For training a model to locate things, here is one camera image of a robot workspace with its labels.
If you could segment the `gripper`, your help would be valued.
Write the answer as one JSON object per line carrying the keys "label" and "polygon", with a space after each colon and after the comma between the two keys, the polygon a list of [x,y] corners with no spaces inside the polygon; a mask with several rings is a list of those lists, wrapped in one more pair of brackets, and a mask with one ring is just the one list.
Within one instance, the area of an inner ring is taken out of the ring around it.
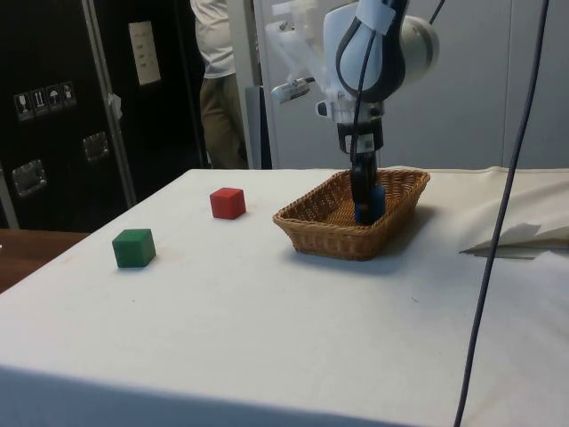
{"label": "gripper", "polygon": [[338,123],[336,128],[341,151],[350,156],[356,154],[350,171],[356,221],[372,224],[379,218],[376,157],[373,152],[383,147],[382,121],[373,118],[359,120],[356,124]]}

